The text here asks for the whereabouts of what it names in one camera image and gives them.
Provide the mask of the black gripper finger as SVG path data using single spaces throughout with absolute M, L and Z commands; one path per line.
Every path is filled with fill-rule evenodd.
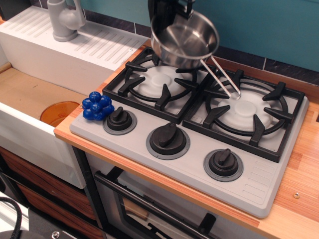
M 164 30 L 174 22 L 177 0 L 160 0 L 158 2 L 159 30 Z
M 148 0 L 150 22 L 159 14 L 159 0 Z

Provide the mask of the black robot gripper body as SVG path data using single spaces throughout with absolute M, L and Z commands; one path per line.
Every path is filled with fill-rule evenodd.
M 179 0 L 173 2 L 173 12 L 174 14 L 180 15 L 185 19 L 190 19 L 193 16 L 193 5 L 195 0 L 182 0 L 181 3 Z

